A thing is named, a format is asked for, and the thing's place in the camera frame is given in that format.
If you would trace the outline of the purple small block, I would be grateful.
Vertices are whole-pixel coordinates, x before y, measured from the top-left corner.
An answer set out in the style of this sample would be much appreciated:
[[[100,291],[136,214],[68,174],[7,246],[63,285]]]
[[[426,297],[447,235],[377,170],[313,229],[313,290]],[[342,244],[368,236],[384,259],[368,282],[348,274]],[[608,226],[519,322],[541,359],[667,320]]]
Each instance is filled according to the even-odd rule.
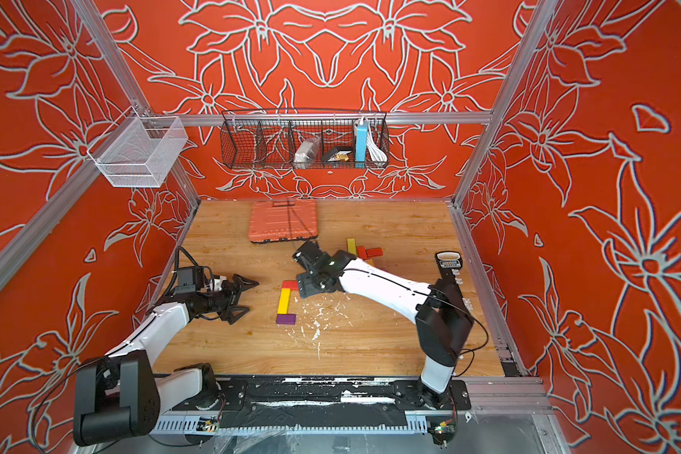
[[[275,322],[278,325],[296,325],[297,315],[296,314],[278,314],[276,316]]]

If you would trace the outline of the long yellow block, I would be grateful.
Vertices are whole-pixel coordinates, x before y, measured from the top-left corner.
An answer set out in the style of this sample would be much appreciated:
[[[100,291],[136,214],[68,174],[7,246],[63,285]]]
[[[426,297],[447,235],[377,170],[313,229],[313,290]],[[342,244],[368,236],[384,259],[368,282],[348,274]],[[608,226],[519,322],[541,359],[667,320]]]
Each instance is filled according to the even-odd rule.
[[[289,313],[289,300],[291,300],[291,289],[281,289],[277,307],[278,315],[287,315]]]

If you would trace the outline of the small red block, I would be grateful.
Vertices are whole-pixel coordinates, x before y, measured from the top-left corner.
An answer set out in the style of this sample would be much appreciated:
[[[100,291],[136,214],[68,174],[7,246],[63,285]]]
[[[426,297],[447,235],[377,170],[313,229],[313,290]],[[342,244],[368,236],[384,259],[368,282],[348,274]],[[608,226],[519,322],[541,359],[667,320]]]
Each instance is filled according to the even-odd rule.
[[[299,291],[299,285],[296,280],[285,280],[282,283],[283,289],[290,289],[291,291]]]

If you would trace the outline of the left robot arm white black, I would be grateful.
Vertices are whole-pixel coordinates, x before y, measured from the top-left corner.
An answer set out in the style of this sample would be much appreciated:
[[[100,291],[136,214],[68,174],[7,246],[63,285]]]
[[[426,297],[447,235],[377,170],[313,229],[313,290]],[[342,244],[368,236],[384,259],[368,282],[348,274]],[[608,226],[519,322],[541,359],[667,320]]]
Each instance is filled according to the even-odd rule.
[[[190,322],[210,313],[236,323],[248,312],[240,295],[257,281],[235,274],[207,278],[181,272],[139,327],[105,356],[77,372],[73,439],[92,446],[150,434],[160,415],[187,404],[220,408],[224,395],[212,366],[198,363],[157,378],[152,367],[171,340]]]

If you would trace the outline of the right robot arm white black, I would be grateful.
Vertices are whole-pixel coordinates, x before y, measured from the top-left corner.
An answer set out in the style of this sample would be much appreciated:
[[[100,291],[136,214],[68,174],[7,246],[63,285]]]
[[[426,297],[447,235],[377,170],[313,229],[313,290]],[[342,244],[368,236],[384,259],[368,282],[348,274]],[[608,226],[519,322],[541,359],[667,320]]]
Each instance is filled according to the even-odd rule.
[[[451,272],[434,284],[416,282],[345,251],[329,255],[313,241],[296,250],[293,260],[304,270],[296,276],[303,298],[333,292],[355,294],[412,322],[426,356],[420,375],[422,389],[435,395],[446,392],[475,325]]]

